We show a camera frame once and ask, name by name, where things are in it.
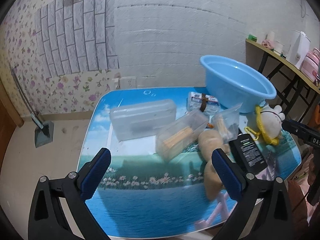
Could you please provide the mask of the clear box of toothpicks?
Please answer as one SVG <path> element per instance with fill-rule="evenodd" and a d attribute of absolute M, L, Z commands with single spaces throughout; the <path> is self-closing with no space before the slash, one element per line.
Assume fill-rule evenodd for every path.
<path fill-rule="evenodd" d="M 171 161 L 198 139 L 208 122 L 208 116 L 198 109 L 186 113 L 160 129 L 156 135 L 156 153 L 164 161 Z"/>

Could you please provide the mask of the black rectangular device box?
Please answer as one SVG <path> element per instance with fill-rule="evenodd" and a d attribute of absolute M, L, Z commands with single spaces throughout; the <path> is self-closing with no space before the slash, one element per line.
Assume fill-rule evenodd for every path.
<path fill-rule="evenodd" d="M 246 173 L 259 174 L 267 168 L 267 163 L 249 134 L 240 134 L 229 142 L 235 162 Z"/>

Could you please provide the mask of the white wall socket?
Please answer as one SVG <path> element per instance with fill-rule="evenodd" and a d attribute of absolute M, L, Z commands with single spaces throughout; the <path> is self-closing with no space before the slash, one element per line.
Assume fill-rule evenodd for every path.
<path fill-rule="evenodd" d="M 136 77 L 121 77 L 119 79 L 120 89 L 136 89 L 137 81 Z"/>

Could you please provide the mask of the clear plastic pencil case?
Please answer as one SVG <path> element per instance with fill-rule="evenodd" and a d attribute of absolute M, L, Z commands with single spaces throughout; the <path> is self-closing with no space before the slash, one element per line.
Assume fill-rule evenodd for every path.
<path fill-rule="evenodd" d="M 150 137 L 176 120 L 176 104 L 166 99 L 120 106 L 110 110 L 110 120 L 119 141 Z"/>

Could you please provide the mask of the white candle roll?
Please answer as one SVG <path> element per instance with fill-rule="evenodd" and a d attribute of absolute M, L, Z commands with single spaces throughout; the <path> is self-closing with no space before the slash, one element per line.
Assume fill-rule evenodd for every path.
<path fill-rule="evenodd" d="M 273 31 L 269 31 L 267 34 L 267 39 L 270 41 L 274 41 L 275 33 Z"/>

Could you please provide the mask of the white electric kettle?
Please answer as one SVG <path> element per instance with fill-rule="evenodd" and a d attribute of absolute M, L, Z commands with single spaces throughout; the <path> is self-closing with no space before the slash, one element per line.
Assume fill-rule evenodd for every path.
<path fill-rule="evenodd" d="M 310 49 L 310 43 L 310 39 L 303 31 L 294 30 L 286 60 L 297 69 L 300 69 Z"/>

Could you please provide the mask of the clear bag of cotton swabs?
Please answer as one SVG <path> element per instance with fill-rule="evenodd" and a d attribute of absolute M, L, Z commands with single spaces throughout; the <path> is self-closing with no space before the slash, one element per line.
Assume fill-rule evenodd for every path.
<path fill-rule="evenodd" d="M 214 129 L 218 131 L 225 144 L 238 137 L 241 106 L 242 103 L 239 103 L 231 108 L 220 111 L 211 119 Z"/>

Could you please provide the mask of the light blue plastic basin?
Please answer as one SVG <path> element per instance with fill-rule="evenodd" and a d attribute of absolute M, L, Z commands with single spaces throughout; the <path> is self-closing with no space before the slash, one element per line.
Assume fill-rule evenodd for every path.
<path fill-rule="evenodd" d="M 205 70 L 205 84 L 209 94 L 225 108 L 240 104 L 240 113 L 251 113 L 255 106 L 277 96 L 274 85 L 254 68 L 218 55 L 200 57 Z"/>

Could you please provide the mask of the pink water bottle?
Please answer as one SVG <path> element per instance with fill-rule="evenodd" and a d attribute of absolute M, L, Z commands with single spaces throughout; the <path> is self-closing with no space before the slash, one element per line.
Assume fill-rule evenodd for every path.
<path fill-rule="evenodd" d="M 313 50 L 307 53 L 301 66 L 301 72 L 312 83 L 314 83 L 318 75 L 318 69 L 319 69 L 318 65 L 319 65 L 319 50 L 317 48 L 313 48 Z"/>

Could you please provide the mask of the green small box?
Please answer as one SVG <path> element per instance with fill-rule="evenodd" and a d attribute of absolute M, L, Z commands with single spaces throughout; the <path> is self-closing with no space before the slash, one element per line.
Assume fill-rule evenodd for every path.
<path fill-rule="evenodd" d="M 257 42 L 257 37 L 252 34 L 249 34 L 248 39 L 251 41 Z"/>

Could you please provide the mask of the pink small ornament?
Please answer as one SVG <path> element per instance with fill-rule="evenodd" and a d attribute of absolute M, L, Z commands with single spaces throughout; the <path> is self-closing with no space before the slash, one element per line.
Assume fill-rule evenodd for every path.
<path fill-rule="evenodd" d="M 269 50 L 274 50 L 274 42 L 272 40 L 264 39 L 261 45 Z"/>

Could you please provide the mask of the white bunny plush toy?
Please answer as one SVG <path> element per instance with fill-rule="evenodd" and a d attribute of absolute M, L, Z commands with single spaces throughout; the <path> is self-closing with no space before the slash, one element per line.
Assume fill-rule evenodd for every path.
<path fill-rule="evenodd" d="M 282 133 L 282 122 L 285 120 L 285 114 L 282 112 L 282 107 L 276 105 L 274 108 L 269 105 L 261 109 L 261 120 L 266 134 L 271 139 L 280 139 Z"/>

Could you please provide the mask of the yellow-topped side table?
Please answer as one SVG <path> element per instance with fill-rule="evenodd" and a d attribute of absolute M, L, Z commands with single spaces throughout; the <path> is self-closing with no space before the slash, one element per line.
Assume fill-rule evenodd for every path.
<path fill-rule="evenodd" d="M 300 70 L 258 42 L 246 39 L 246 64 L 269 79 L 277 91 L 269 104 L 281 105 L 285 115 L 307 124 L 319 103 L 319 88 Z"/>

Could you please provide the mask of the tissue pack with brown band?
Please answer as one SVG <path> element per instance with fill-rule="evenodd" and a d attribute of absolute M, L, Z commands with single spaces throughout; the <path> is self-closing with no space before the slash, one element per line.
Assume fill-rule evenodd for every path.
<path fill-rule="evenodd" d="M 217 98 L 198 92 L 189 92 L 187 99 L 187 111 L 198 109 L 205 115 L 214 116 L 221 109 Z"/>

